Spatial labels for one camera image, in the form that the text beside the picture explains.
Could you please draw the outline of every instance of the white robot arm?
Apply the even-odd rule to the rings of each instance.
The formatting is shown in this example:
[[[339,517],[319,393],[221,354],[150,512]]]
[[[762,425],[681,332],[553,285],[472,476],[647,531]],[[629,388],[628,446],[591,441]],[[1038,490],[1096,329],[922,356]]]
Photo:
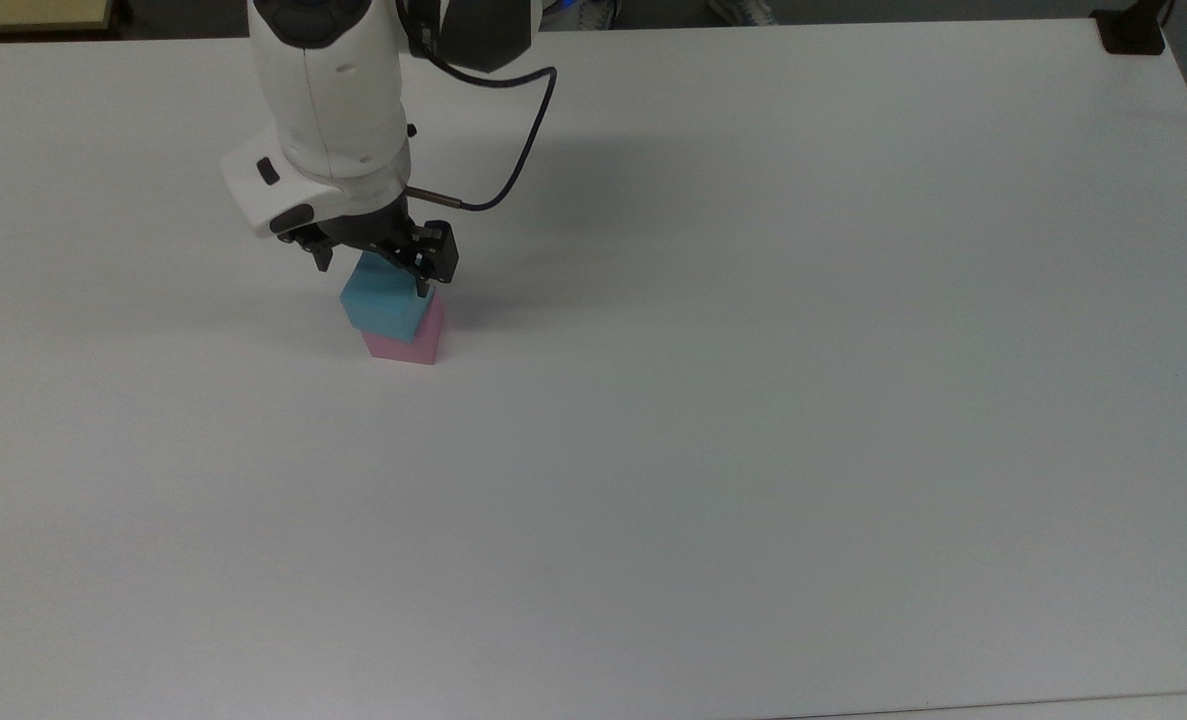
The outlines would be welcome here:
[[[414,128],[401,104],[398,51],[411,46],[462,79],[446,60],[489,72],[531,45],[541,2],[249,0],[250,45],[273,125],[221,167],[250,228],[299,243],[320,270],[334,246],[351,246],[414,274],[421,293],[429,281],[450,282],[450,225],[417,225],[406,211]],[[512,87],[542,75],[478,82]],[[551,93],[552,82],[546,104]]]

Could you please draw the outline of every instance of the table surface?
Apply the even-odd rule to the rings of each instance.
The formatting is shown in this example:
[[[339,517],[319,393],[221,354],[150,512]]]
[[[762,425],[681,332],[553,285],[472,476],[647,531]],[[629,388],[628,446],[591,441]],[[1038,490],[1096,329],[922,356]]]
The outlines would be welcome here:
[[[1073,702],[1037,702],[953,711],[900,712],[897,720],[1187,720],[1187,694],[1161,697],[1111,697]],[[891,720],[891,714],[848,715],[848,720]]]
[[[113,0],[0,0],[0,32],[104,28]]]
[[[1041,20],[542,63],[419,368],[349,329],[353,256],[228,200],[245,42],[0,46],[0,719],[1187,692],[1172,56]],[[488,196],[537,101],[407,63],[413,181]]]

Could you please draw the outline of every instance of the stacked blocks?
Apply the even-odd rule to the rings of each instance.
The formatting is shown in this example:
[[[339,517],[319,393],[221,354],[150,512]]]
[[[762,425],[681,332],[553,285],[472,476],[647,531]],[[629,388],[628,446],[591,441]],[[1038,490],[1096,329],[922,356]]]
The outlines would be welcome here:
[[[339,301],[373,357],[433,364],[445,310],[432,288],[419,297],[410,273],[363,251]]]

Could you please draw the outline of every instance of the pink block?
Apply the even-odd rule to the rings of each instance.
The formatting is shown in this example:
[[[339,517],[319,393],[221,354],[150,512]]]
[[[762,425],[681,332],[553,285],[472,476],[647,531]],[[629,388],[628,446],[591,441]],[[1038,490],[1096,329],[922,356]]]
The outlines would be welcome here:
[[[429,301],[429,310],[424,311],[424,318],[420,319],[420,327],[415,330],[414,340],[393,340],[391,337],[368,332],[361,333],[361,338],[366,342],[366,350],[370,351],[372,357],[432,365],[437,359],[437,342],[442,339],[442,318],[445,316],[442,293],[433,293],[433,300]]]

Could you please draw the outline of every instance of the blue block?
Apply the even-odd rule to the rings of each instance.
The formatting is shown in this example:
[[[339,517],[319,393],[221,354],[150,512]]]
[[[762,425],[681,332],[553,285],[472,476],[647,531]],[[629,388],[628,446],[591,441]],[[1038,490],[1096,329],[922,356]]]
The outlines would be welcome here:
[[[426,297],[419,297],[413,275],[388,265],[388,260],[374,251],[361,254],[353,276],[339,293],[353,327],[401,342],[415,339],[424,310],[432,300],[432,288]]]

